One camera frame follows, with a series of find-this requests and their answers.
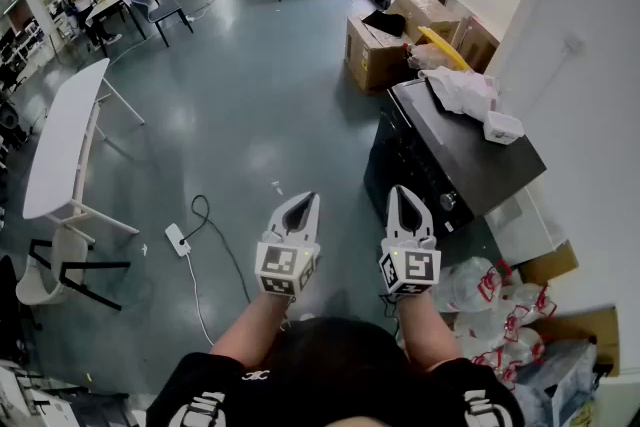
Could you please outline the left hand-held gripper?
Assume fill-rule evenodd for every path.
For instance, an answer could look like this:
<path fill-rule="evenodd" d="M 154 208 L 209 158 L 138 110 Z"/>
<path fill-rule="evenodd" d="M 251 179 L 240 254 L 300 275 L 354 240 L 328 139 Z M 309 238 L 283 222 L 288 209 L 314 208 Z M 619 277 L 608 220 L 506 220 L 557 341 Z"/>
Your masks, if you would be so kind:
<path fill-rule="evenodd" d="M 319 214 L 315 192 L 294 196 L 274 210 L 256 251 L 255 275 L 263 292 L 296 298 L 305 288 L 317 269 Z"/>

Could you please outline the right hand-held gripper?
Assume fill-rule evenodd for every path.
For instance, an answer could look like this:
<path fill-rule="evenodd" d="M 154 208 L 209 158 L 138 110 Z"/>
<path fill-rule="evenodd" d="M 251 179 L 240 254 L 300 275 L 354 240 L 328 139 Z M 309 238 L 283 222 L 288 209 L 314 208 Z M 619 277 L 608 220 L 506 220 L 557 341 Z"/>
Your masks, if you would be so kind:
<path fill-rule="evenodd" d="M 402 241 L 405 231 L 419 241 Z M 388 294 L 420 295 L 439 283 L 441 252 L 435 248 L 432 235 L 432 215 L 422 200 L 406 187 L 392 187 L 387 201 L 386 237 L 401 242 L 384 239 L 381 243 L 379 267 Z"/>

